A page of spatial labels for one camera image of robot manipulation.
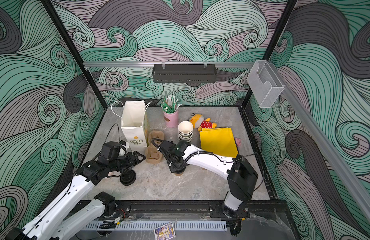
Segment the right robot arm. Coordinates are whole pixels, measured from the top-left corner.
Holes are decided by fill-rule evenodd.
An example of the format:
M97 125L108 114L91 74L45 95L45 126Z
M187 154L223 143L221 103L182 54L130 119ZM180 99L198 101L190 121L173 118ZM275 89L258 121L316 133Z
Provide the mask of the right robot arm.
M219 156L186 141L175 144L166 140L152 139L151 143L163 154L171 173L175 175L181 175L188 165L193 165L225 179L229 191L224 198L223 212L229 218L236 217L240 205L252 199L259 175L246 156L239 154L234 158Z

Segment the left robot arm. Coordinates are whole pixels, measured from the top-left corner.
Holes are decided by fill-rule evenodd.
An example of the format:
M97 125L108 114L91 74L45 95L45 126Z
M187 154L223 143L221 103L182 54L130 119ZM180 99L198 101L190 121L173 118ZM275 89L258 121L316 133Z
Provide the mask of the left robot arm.
M137 151L125 152L126 143L108 142L103 144L100 153L77 169L68 186L37 217L22 229L13 228L5 237L7 240L62 240L69 239L83 226L102 215L111 217L116 213L117 204L113 196L98 194L81 212L69 219L65 217L74 206L98 183L109 177L110 172L122 175L145 160Z

